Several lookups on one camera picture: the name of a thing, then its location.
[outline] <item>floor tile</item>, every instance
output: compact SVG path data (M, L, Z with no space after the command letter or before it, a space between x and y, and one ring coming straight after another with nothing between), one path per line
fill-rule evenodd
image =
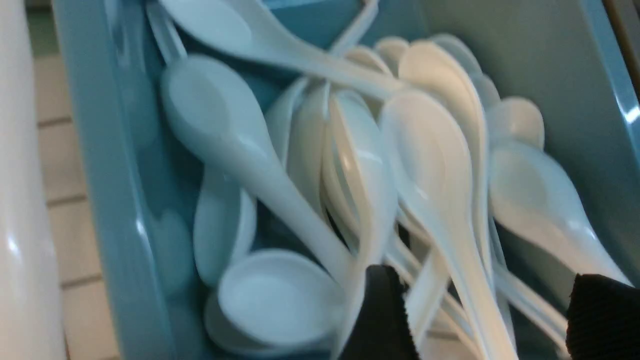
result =
M109 359L119 355L102 281L65 290L63 304L71 360Z
M99 275L100 259L89 203L83 200L53 206L49 209L49 220L60 282L65 284Z
M38 121L71 117L71 100L60 55L37 58L33 66Z
M84 195L84 175L73 123L42 127L38 139L47 201Z

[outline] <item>stack of spoons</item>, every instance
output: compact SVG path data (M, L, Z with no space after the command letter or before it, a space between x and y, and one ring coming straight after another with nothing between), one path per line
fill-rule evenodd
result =
M453 35L357 45L378 11L377 0L364 3L328 53L258 0L148 5L167 62L169 125L205 165L194 248L211 289L209 336L240 356L329 350L337 358L362 305L365 269L386 263L411 286L416 344L440 320L476 358L517 359L511 304L565 355L566 319L509 272L494 219L575 272L628 280L569 177L543 152L539 109L501 98ZM263 115L239 74L186 52L174 22L227 55L313 78L295 81ZM314 259L250 252L256 199ZM424 256L400 240L399 225Z

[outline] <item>teal plastic bin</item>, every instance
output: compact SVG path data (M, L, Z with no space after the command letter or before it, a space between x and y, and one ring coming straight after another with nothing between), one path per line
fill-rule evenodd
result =
M145 0L53 3L122 358L235 358L207 339L201 320L207 293L192 259L174 256L171 246L158 242L153 219L167 209L193 227L202 164L173 137L159 106L162 61ZM301 38L326 47L360 6L360 0L326 0L276 15ZM363 43L443 31L470 46L502 96L521 95L538 104L547 152L571 176L605 247L640 283L640 107L601 2L381 0ZM190 51L231 64L263 108L295 76L221 56L188 37L184 41ZM267 218L262 209L262 230ZM518 260L527 256L526 245L506 234L503 241L512 271L560 306L553 284L547 279L542 286L522 265L526 261ZM162 279L179 270L190 281L171 295ZM549 341L524 318L515 318L522 359L552 358Z

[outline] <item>white cylindrical container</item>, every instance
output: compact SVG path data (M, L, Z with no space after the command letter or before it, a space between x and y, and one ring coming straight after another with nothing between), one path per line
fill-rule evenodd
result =
M0 353L66 359L23 0L0 1Z

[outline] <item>tile grout line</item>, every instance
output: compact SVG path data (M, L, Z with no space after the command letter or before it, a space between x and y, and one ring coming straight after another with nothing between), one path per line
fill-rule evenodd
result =
M60 284L62 291L78 288L83 285L93 284L102 281L102 274L89 275L80 279L65 281Z
M40 119L38 121L38 129L46 129L48 127L62 125L62 124L69 124L69 123L73 123L73 118L71 116L53 117L50 119Z
M70 195L70 196L59 198L59 199L47 200L47 208L51 209L51 208L55 208L56 206L77 204L79 202L84 202L84 201L87 201L86 194L82 193L77 195Z

